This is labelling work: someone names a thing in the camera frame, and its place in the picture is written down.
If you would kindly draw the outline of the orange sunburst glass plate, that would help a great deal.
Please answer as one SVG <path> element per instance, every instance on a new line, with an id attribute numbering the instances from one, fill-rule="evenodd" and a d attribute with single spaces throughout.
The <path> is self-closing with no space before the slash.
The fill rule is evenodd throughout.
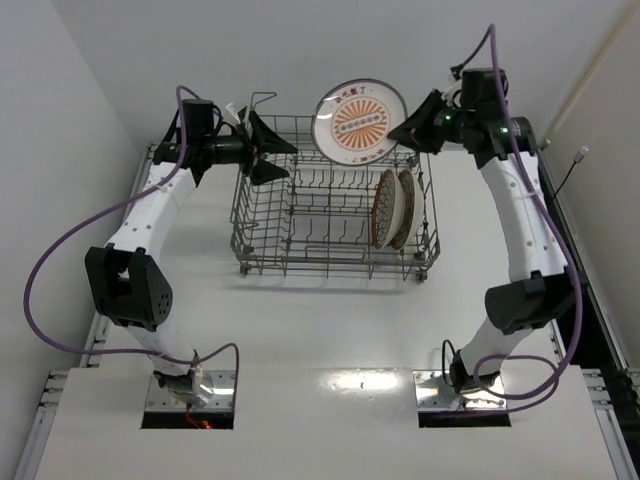
<path id="1" fill-rule="evenodd" d="M 390 155 L 398 142 L 390 132 L 408 118 L 397 89 L 373 78 L 334 87 L 319 101 L 311 120 L 316 149 L 328 160 L 361 167 Z"/>

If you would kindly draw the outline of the floral plate orange rim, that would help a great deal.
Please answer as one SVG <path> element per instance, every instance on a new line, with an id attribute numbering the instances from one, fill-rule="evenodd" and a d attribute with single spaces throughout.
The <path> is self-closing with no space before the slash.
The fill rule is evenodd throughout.
<path id="1" fill-rule="evenodd" d="M 387 169 L 380 176 L 371 213 L 371 241 L 375 248 L 387 246 L 397 233 L 401 200 L 399 179 Z"/>
<path id="2" fill-rule="evenodd" d="M 401 250 L 411 234 L 417 205 L 416 195 L 418 190 L 415 177 L 410 170 L 402 170 L 399 173 L 398 178 L 404 192 L 404 210 L 399 230 L 391 240 L 391 247 L 395 250 Z"/>

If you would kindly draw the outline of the floral plate orange rim front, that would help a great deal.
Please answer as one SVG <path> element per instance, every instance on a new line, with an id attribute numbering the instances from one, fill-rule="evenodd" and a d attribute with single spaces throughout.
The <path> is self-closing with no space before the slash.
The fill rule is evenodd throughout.
<path id="1" fill-rule="evenodd" d="M 375 248 L 387 246 L 397 233 L 401 200 L 399 179 L 387 169 L 380 176 L 371 213 L 371 241 Z"/>

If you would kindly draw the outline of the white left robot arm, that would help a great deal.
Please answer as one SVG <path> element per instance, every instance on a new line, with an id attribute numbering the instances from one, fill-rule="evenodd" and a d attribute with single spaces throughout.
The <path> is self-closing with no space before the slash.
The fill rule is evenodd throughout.
<path id="1" fill-rule="evenodd" d="M 139 343 L 159 387 L 190 407 L 207 405 L 214 384 L 171 315 L 173 290 L 160 268 L 166 237 L 211 167 L 236 165 L 260 186 L 289 175 L 268 155 L 298 151 L 252 110 L 243 109 L 223 134 L 226 124 L 213 102 L 184 101 L 155 151 L 146 190 L 105 246 L 92 247 L 85 256 L 97 312 Z"/>

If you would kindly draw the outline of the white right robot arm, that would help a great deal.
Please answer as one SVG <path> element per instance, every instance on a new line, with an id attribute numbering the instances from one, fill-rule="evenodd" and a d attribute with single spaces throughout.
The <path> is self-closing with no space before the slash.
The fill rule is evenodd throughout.
<path id="1" fill-rule="evenodd" d="M 509 281 L 487 290 L 486 319 L 454 353 L 449 380 L 457 393 L 492 382 L 522 340 L 573 305 L 580 281 L 548 223 L 531 124 L 524 117 L 504 116 L 507 90 L 502 70 L 464 70 L 453 94 L 432 90 L 388 135 L 420 153 L 437 154 L 445 143 L 462 146 L 473 156 L 502 226 Z"/>

